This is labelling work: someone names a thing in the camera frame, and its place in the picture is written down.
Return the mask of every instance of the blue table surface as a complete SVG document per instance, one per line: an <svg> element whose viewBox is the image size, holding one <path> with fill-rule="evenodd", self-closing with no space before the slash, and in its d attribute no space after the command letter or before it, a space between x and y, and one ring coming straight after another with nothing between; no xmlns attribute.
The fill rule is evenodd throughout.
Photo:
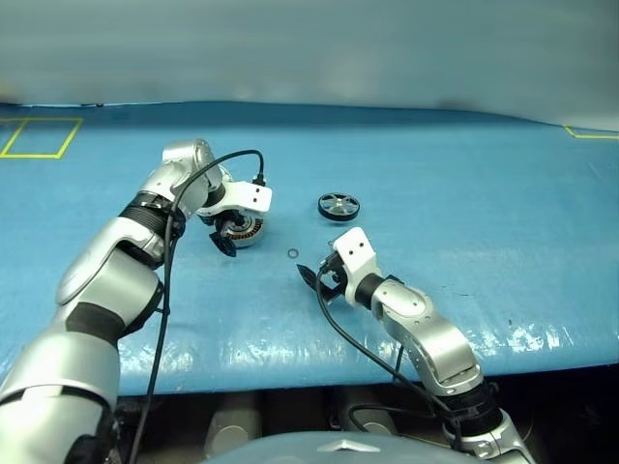
<svg viewBox="0 0 619 464"><path fill-rule="evenodd" d="M258 148L274 191L268 233L228 258L194 220L179 244L157 392L389 381L325 322L295 265L366 230L385 274L424 289L487 374L619 361L619 145L563 128L439 110L248 103L0 107L0 118L81 117L62 159L0 158L0 377L50 320L55 287L122 210L163 145L201 137L216 156ZM15 130L0 122L0 150ZM29 123L10 153L55 152L67 124ZM255 159L230 161L237 179ZM361 213L321 217L322 193ZM291 259L290 248L299 256ZM342 300L336 318L394 362L398 345ZM122 394L145 392L159 316L124 338ZM404 368L416 378L410 362Z"/></svg>

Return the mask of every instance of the yellow tape line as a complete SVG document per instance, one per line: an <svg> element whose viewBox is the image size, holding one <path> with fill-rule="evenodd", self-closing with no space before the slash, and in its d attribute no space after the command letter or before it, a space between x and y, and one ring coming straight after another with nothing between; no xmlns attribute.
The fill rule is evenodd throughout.
<svg viewBox="0 0 619 464"><path fill-rule="evenodd" d="M22 121L19 127L15 130L15 132L13 132L13 135L11 135L11 138L9 139L7 144L4 146L4 148L0 152L0 157L4 157L7 154L7 152L11 149L11 146L15 143L15 141L21 134L21 131L23 131L23 128L26 127L26 124L28 124L28 120Z"/></svg>
<svg viewBox="0 0 619 464"><path fill-rule="evenodd" d="M19 137L23 129L26 127L26 125L30 122L40 122L40 121L52 121L52 122L73 121L75 122L75 125L71 129L71 132L69 132L69 135L67 135L67 138L65 138L65 141L62 143L62 145L60 146L60 149L56 153L9 153L9 150L11 150L11 147L13 146L13 144L15 143L15 141L17 140L17 138ZM9 138L9 140L5 144L2 151L0 151L0 158L59 160L60 158L63 157L63 155L67 151L69 144L74 139L83 121L84 121L83 118L0 118L0 123L21 122L21 124L17 127L17 129L11 135L11 138Z"/></svg>
<svg viewBox="0 0 619 464"><path fill-rule="evenodd" d="M572 130L570 126L563 126L569 135L573 138L582 138L582 139L597 139L597 140L619 140L619 134L598 134L598 133L576 133Z"/></svg>

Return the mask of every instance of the black wheel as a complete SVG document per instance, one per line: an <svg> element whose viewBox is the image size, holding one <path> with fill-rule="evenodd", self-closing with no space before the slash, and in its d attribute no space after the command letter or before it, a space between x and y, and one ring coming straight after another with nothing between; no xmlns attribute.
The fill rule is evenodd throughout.
<svg viewBox="0 0 619 464"><path fill-rule="evenodd" d="M345 193L327 193L318 198L318 212L338 222L356 218L360 208L359 200Z"/></svg>

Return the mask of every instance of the white wall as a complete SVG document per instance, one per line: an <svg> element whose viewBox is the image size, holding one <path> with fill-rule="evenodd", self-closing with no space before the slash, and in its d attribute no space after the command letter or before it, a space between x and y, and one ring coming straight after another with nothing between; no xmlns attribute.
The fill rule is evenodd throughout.
<svg viewBox="0 0 619 464"><path fill-rule="evenodd" d="M0 100L456 107L619 130L619 1L0 0Z"/></svg>

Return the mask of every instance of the robotic arm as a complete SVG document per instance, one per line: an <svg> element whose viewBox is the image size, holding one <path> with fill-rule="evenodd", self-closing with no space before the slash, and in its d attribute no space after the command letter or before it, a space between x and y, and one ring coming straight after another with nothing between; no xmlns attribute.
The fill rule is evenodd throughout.
<svg viewBox="0 0 619 464"><path fill-rule="evenodd" d="M160 302L154 270L163 261L168 217L173 214L177 239L198 213L216 226L211 238L218 248L233 256L238 237L231 231L249 224L255 232L269 210L272 192L261 173L253 183L233 182L219 166L177 198L189 177L212 161L203 140L166 146L160 167L66 271L54 318L0 386L0 462L103 462L117 434L117 342L140 329Z"/></svg>
<svg viewBox="0 0 619 464"><path fill-rule="evenodd" d="M436 311L429 296L396 277L383 277L360 227L336 239L333 249L321 272L334 273L339 284L331 289L321 283L321 295L330 301L343 294L350 305L369 309L402 344L426 391L450 412L443 414L443 432L452 448L483 459L533 464L510 416L496 404L466 337ZM300 271L315 289L313 272Z"/></svg>

